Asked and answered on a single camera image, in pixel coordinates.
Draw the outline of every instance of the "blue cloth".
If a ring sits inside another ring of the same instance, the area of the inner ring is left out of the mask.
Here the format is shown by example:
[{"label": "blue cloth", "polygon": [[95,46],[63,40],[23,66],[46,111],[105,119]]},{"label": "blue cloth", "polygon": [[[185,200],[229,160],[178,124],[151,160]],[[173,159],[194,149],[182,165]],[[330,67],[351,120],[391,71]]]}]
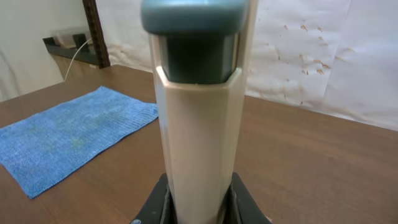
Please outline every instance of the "blue cloth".
[{"label": "blue cloth", "polygon": [[156,104],[101,86],[0,129],[0,163],[34,198],[157,115]]}]

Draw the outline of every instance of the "table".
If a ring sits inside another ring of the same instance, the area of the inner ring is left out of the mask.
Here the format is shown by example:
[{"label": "table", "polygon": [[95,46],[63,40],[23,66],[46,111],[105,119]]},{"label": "table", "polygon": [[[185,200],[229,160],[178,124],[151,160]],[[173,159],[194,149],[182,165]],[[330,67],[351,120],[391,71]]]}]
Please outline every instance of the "table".
[{"label": "table", "polygon": [[[104,85],[155,102],[150,73],[98,70],[0,103],[0,127]],[[398,223],[398,132],[247,96],[235,171],[274,223]],[[0,166],[1,223],[129,223],[165,172],[159,122],[29,200]]]}]

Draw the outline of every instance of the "white cable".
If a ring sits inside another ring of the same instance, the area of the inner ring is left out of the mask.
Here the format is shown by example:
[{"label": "white cable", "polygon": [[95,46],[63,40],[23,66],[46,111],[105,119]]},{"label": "white cable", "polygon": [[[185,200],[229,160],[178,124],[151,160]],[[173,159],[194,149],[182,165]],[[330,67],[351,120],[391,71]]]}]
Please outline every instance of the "white cable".
[{"label": "white cable", "polygon": [[63,81],[66,81],[66,80],[67,80],[68,73],[69,73],[69,69],[70,69],[70,67],[72,66],[73,60],[75,59],[77,53],[79,53],[80,49],[81,49],[82,47],[84,47],[84,45],[86,45],[89,41],[91,41],[91,38],[88,39],[82,46],[80,46],[79,49],[77,49],[75,55],[73,56],[72,60],[70,61],[69,68],[68,68],[68,70],[67,70],[67,74],[65,75],[65,79],[64,79]]}]

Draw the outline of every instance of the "beige plastic casing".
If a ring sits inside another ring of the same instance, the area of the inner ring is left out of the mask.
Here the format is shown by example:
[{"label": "beige plastic casing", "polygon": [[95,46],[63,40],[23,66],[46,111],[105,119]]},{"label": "beige plastic casing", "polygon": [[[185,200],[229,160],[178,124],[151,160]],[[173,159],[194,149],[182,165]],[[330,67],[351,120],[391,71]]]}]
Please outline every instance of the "beige plastic casing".
[{"label": "beige plastic casing", "polygon": [[179,224],[222,223],[243,108],[257,0],[239,34],[236,69],[226,83],[167,79],[159,38],[150,35],[156,100],[167,178]]}]

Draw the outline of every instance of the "blue-gray cap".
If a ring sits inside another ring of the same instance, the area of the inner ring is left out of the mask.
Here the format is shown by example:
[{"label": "blue-gray cap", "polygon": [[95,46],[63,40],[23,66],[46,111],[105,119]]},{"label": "blue-gray cap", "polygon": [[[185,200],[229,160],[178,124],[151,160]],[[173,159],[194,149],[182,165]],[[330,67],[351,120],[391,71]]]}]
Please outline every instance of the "blue-gray cap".
[{"label": "blue-gray cap", "polygon": [[239,32],[246,22],[248,0],[143,0],[141,21],[150,34]]}]

